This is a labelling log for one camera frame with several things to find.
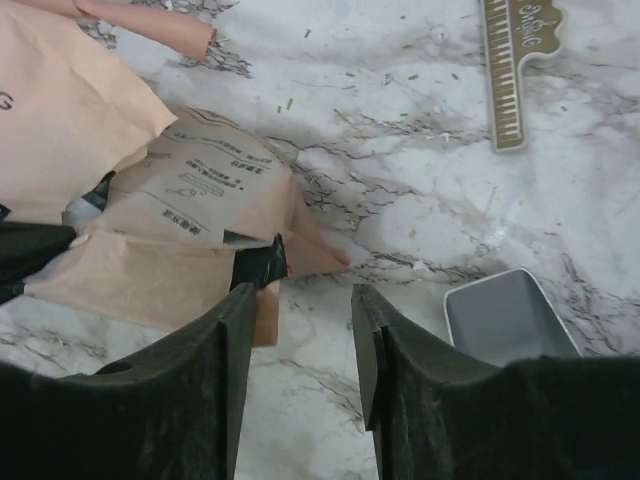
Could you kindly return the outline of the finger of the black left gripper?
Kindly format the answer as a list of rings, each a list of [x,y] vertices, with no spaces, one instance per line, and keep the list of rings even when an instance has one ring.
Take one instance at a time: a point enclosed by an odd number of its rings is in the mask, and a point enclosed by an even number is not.
[[[15,284],[67,250],[75,230],[65,225],[1,222],[1,284]]]

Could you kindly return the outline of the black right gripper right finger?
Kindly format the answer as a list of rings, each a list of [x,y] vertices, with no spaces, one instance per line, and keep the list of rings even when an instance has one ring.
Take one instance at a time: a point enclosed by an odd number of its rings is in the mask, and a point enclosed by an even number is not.
[[[543,356],[496,367],[351,296],[365,427],[382,479],[635,479],[639,361]]]

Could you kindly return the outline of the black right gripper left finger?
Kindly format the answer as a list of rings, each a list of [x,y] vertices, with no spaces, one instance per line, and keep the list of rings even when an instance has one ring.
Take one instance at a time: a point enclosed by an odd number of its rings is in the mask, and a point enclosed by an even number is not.
[[[230,479],[235,473],[256,290],[91,375],[1,366],[5,479]]]

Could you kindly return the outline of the silver metal litter scoop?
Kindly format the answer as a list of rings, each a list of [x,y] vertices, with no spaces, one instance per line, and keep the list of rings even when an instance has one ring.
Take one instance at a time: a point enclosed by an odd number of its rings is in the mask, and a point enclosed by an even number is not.
[[[540,282],[525,268],[451,289],[443,306],[451,344],[491,365],[582,355]]]

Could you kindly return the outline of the peach cat litter bag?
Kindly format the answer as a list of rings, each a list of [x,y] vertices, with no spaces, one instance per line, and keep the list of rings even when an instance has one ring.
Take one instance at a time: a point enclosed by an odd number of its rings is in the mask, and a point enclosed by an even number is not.
[[[278,336],[279,284],[333,273],[284,158],[232,121],[166,105],[86,35],[102,20],[201,61],[215,29],[113,1],[1,5],[1,222],[65,225],[75,239],[19,295],[172,331],[242,283],[253,342]]]

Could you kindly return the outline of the white bag sealing clip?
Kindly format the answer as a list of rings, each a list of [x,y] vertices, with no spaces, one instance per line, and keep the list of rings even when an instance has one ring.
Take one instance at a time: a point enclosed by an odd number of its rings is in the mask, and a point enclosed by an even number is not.
[[[489,0],[480,14],[492,149],[512,152],[527,144],[524,66],[558,55],[565,13],[552,0]]]

